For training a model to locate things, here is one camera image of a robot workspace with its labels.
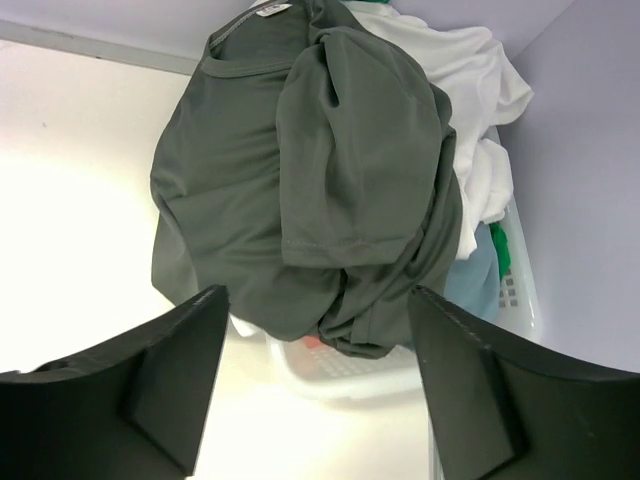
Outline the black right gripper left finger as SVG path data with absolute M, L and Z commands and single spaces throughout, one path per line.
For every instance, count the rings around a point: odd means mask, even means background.
M 194 475 L 225 340 L 228 292 L 30 372 L 1 375 L 4 479 Z

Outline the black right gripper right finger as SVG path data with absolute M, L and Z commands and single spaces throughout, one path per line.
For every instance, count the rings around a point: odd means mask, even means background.
M 415 347 L 415 325 L 443 314 L 476 362 L 459 383 L 422 373 L 441 478 L 638 478 L 638 374 L 550 350 L 426 288 L 408 311 Z

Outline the dark grey t-shirt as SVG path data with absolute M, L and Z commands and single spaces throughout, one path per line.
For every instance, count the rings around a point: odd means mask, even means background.
M 463 206 L 448 96 L 340 1 L 270 1 L 205 44 L 150 173 L 151 281 L 228 289 L 282 341 L 376 359 L 442 292 Z

